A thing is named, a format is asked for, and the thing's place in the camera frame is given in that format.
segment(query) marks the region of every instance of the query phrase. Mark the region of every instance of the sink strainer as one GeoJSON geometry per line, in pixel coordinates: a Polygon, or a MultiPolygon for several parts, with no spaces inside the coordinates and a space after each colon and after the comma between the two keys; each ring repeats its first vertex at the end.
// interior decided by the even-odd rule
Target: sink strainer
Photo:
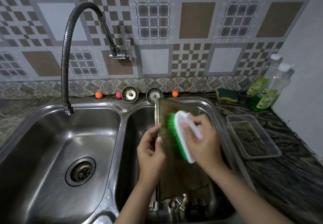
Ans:
{"type": "Polygon", "coordinates": [[[122,90],[122,99],[127,103],[133,103],[138,98],[138,90],[135,87],[128,86],[122,90]]]}
{"type": "Polygon", "coordinates": [[[93,176],[95,161],[90,157],[79,158],[67,169],[65,180],[72,187],[86,183],[93,176]]]}
{"type": "Polygon", "coordinates": [[[163,98],[163,92],[158,88],[151,88],[147,91],[146,99],[150,104],[156,103],[156,98],[163,98]]]}

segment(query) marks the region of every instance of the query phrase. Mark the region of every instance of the hand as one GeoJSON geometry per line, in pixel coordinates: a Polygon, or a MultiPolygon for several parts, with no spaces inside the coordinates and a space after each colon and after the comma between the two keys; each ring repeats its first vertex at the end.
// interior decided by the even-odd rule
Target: hand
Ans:
{"type": "Polygon", "coordinates": [[[188,124],[182,124],[192,157],[206,173],[209,173],[212,168],[225,166],[221,156],[219,132],[214,129],[209,118],[203,114],[196,117],[190,116],[190,119],[200,123],[197,127],[202,134],[202,139],[199,140],[188,124]]]}
{"type": "Polygon", "coordinates": [[[137,147],[140,167],[139,182],[151,188],[155,188],[160,179],[166,157],[161,147],[161,137],[159,136],[156,142],[154,140],[161,126],[158,124],[146,131],[137,147]]]}

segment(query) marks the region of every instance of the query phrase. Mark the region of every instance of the floral tile border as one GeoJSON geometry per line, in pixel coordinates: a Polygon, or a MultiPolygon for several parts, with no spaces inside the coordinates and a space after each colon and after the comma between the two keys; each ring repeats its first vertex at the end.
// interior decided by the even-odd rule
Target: floral tile border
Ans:
{"type": "MultiPolygon", "coordinates": [[[[70,96],[92,96],[97,91],[115,94],[126,86],[134,86],[139,92],[147,92],[157,87],[163,92],[210,92],[217,88],[246,90],[256,80],[256,75],[238,76],[196,76],[166,78],[126,78],[70,80],[70,96]]],[[[29,98],[61,96],[61,81],[19,81],[0,82],[0,98],[29,98]]]]}

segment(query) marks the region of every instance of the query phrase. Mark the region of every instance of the drain ring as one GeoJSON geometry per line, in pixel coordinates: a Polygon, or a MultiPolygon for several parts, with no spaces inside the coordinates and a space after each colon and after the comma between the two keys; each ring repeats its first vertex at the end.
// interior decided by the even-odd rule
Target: drain ring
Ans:
{"type": "Polygon", "coordinates": [[[65,181],[72,187],[86,183],[95,172],[95,161],[90,157],[79,158],[69,166],[65,174],[65,181]]]}

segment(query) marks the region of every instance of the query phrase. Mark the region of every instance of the transparent rectangular container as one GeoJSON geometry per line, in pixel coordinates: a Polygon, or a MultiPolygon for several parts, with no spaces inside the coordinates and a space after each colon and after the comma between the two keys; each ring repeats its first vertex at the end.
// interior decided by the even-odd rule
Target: transparent rectangular container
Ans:
{"type": "Polygon", "coordinates": [[[252,115],[228,115],[227,128],[245,159],[281,156],[282,153],[258,120],[252,115]]]}

